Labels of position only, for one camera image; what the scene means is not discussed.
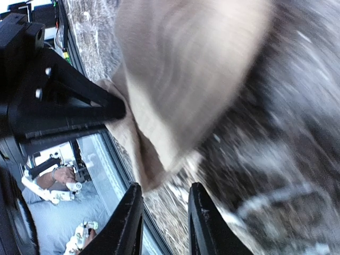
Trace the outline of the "tan brown sock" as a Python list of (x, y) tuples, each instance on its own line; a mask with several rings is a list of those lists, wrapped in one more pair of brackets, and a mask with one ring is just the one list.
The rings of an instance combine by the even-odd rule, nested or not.
[(126, 116), (106, 125), (144, 192), (176, 174), (240, 91), (272, 1), (121, 1), (117, 71), (97, 84)]

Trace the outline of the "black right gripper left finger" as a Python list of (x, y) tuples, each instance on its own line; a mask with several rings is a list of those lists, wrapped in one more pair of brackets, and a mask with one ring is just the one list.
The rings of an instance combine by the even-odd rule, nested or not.
[(83, 255), (141, 254), (143, 197), (132, 183), (103, 230), (80, 253)]

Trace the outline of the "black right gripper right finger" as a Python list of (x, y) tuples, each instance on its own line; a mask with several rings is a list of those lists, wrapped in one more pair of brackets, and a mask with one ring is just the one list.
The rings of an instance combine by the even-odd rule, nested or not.
[(188, 205), (189, 254), (251, 254), (223, 220), (204, 186), (190, 187)]

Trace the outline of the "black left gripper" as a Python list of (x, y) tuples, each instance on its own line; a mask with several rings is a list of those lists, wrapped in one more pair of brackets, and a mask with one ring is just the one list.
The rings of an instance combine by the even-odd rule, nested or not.
[(1, 162), (27, 161), (17, 136), (86, 129), (125, 116), (122, 99), (43, 49), (44, 35), (45, 25), (25, 14), (1, 21)]

